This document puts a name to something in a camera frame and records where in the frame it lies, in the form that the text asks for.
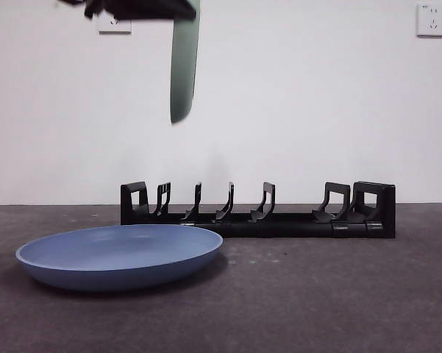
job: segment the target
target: blue plate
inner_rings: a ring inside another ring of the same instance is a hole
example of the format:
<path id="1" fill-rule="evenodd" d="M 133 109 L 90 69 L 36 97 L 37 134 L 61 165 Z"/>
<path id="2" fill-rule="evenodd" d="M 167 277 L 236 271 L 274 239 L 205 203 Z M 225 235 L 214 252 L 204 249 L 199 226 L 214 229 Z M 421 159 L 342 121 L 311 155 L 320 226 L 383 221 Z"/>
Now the blue plate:
<path id="1" fill-rule="evenodd" d="M 208 264 L 222 245 L 210 230 L 134 225 L 77 230 L 23 245 L 16 258 L 38 281 L 70 290 L 129 290 L 179 279 Z"/>

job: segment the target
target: electrical socket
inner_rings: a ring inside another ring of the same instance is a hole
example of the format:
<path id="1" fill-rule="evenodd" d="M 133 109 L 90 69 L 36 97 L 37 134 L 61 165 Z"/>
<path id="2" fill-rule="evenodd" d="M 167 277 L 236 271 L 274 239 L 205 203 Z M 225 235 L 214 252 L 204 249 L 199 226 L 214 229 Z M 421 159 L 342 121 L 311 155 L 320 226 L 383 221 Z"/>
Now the electrical socket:
<path id="1" fill-rule="evenodd" d="M 417 35 L 442 37 L 442 3 L 421 3 L 417 9 Z"/>

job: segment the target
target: plate rim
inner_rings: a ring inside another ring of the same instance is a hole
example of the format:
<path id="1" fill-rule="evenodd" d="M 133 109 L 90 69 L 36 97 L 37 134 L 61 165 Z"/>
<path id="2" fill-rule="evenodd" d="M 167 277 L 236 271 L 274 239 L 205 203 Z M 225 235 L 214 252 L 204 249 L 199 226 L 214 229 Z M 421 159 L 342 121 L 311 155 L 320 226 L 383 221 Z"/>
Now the plate rim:
<path id="1" fill-rule="evenodd" d="M 196 229 L 202 229 L 204 232 L 210 232 L 212 234 L 214 234 L 217 238 L 218 238 L 218 243 L 209 251 L 203 252 L 202 254 L 196 255 L 194 257 L 186 257 L 184 259 L 181 260 L 177 260 L 177 261 L 171 261 L 171 262 L 167 262 L 167 263 L 161 263 L 161 264 L 156 264 L 156 265 L 148 265 L 148 266 L 139 266 L 139 267 L 127 267 L 127 268 L 106 268 L 106 269 L 78 269 L 78 268 L 63 268 L 63 267 L 58 267 L 58 266 L 49 266 L 49 265 L 43 265 L 40 263 L 36 263 L 33 261 L 29 261 L 26 260 L 25 258 L 23 258 L 21 256 L 21 251 L 26 247 L 29 246 L 33 243 L 37 243 L 38 241 L 42 240 L 42 239 L 47 239 L 47 238 L 53 238 L 53 237 L 57 237 L 60 235 L 65 235 L 65 234 L 69 234 L 69 233 L 75 233 L 75 232 L 82 232 L 82 231 L 89 231 L 89 230 L 97 230 L 97 229 L 108 229 L 108 228 L 121 228 L 121 227 L 147 227 L 147 226 L 157 226 L 157 227 L 191 227 L 191 226 L 185 226 L 182 224 L 125 224 L 125 225 L 115 225 L 115 226 L 105 226 L 105 227 L 95 227 L 95 228 L 84 228 L 84 229 L 76 229 L 76 230 L 71 230 L 69 232 L 61 232 L 61 233 L 57 233 L 57 234 L 53 234 L 53 235 L 47 235 L 46 237 L 41 237 L 38 239 L 34 239 L 32 241 L 30 241 L 29 243 L 25 243 L 22 246 L 20 246 L 16 251 L 15 251 L 15 256 L 16 259 L 24 264 L 24 265 L 29 265 L 32 267 L 36 267 L 39 269 L 46 269 L 46 270 L 56 270 L 56 271 L 73 271 L 73 272 L 109 272 L 109 271 L 128 271 L 128 270 L 138 270 L 138 269 L 145 269 L 145 268 L 154 268 L 154 267 L 160 267 L 160 266 L 166 266 L 166 265 L 172 265 L 175 263 L 183 263 L 187 260 L 194 260 L 198 257 L 203 257 L 211 252 L 214 252 L 216 250 L 218 250 L 222 244 L 224 243 L 224 239 L 216 232 L 213 232 L 212 230 L 209 229 L 205 229 L 205 228 L 201 228 L 201 227 L 194 227 Z"/>

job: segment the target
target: concrete floor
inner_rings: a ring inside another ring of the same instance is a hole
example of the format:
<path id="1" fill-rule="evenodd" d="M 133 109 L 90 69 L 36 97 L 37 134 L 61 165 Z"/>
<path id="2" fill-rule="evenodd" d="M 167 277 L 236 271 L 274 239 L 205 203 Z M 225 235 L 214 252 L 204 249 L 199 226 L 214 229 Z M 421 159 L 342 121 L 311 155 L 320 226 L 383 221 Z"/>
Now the concrete floor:
<path id="1" fill-rule="evenodd" d="M 118 207 L 0 207 L 0 352 L 442 352 L 442 204 L 397 213 L 396 240 L 227 239 L 187 279 L 81 294 L 14 251 Z"/>

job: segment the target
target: black dish rack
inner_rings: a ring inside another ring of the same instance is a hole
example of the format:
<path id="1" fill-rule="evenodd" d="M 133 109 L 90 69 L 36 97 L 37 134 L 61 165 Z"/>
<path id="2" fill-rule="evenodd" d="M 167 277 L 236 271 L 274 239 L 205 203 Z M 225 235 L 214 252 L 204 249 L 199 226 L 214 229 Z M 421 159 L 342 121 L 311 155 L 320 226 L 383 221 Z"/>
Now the black dish rack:
<path id="1" fill-rule="evenodd" d="M 396 189 L 374 182 L 349 185 L 327 182 L 322 204 L 310 213 L 276 213 L 275 185 L 263 183 L 261 203 L 250 213 L 234 213 L 234 184 L 229 183 L 227 203 L 214 213 L 201 213 L 201 183 L 196 184 L 194 205 L 185 213 L 170 213 L 171 184 L 158 185 L 157 206 L 149 211 L 145 182 L 121 185 L 121 224 L 184 224 L 217 232 L 224 238 L 395 238 Z M 132 193 L 139 203 L 132 204 Z M 330 193 L 343 195 L 338 213 L 328 213 Z M 365 193 L 376 195 L 376 204 L 365 204 Z"/>

